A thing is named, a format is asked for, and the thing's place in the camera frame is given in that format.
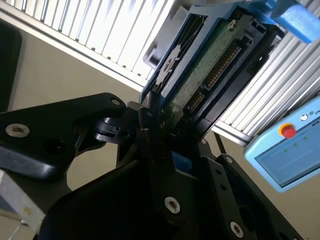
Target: bolt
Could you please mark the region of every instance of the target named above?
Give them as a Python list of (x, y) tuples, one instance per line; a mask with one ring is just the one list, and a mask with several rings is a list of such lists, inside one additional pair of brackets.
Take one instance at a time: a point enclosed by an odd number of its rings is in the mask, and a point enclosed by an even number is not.
[(226, 161), (228, 162), (228, 164), (233, 164), (234, 161), (232, 161), (232, 159), (228, 156), (225, 157), (226, 158)]
[(172, 214), (180, 213), (180, 204), (174, 197), (167, 196), (164, 199), (164, 205)]
[(116, 99), (112, 99), (111, 102), (115, 105), (118, 105), (118, 106), (120, 105), (120, 102)]
[(242, 239), (245, 236), (244, 231), (238, 223), (234, 221), (230, 222), (230, 228), (234, 235), (236, 235), (239, 239)]
[(232, 32), (233, 30), (235, 30), (237, 28), (237, 25), (238, 25), (238, 21), (237, 20), (232, 20), (230, 23), (229, 23), (229, 26), (228, 26), (228, 30), (230, 32)]
[(14, 138), (25, 138), (29, 135), (30, 129), (23, 124), (13, 123), (5, 128), (6, 134)]

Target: red button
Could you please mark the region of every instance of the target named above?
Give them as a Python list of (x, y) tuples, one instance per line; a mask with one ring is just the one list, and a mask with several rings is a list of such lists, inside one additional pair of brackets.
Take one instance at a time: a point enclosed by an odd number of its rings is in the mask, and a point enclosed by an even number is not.
[(281, 130), (282, 135), (286, 138), (286, 139), (290, 139), (293, 138), (296, 135), (296, 130), (294, 128), (294, 126), (285, 126), (282, 130)]

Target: circuit board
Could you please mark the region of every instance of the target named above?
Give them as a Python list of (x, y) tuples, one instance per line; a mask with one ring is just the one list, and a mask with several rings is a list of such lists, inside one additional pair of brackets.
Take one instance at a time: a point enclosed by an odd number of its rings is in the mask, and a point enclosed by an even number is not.
[(184, 110), (192, 113), (204, 98), (200, 86), (204, 84), (210, 90), (220, 73), (239, 52), (237, 39), (245, 33), (245, 27), (252, 17), (243, 15), (235, 25), (232, 20), (220, 20), (208, 38), (199, 55), (187, 71), (176, 94), (163, 108), (163, 128), (172, 131), (183, 118)]

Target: blue control panel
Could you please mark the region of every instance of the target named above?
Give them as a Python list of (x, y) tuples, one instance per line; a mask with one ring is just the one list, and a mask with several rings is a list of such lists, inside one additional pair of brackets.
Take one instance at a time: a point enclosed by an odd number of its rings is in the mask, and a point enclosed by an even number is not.
[(245, 149), (244, 157), (278, 191), (320, 173), (320, 96), (267, 131)]

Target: beige wall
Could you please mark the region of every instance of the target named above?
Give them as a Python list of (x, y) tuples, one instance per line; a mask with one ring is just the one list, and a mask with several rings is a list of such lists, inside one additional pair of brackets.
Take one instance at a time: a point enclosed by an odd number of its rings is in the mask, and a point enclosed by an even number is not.
[[(41, 40), (23, 35), (19, 71), (11, 97), (12, 110), (110, 92), (124, 102), (137, 101), (138, 92), (108, 77)], [(210, 132), (206, 139), (218, 155), (215, 139)], [(282, 214), (305, 239), (320, 239), (320, 176), (285, 193), (277, 193), (243, 158), (243, 148), (223, 139), (227, 152), (232, 155), (258, 187), (270, 198)], [(68, 184), (76, 189), (115, 167), (116, 146), (87, 152), (77, 157), (68, 172)], [(8, 239), (18, 222), (0, 217), (0, 239)], [(28, 228), (23, 228), (15, 240), (31, 239)]]

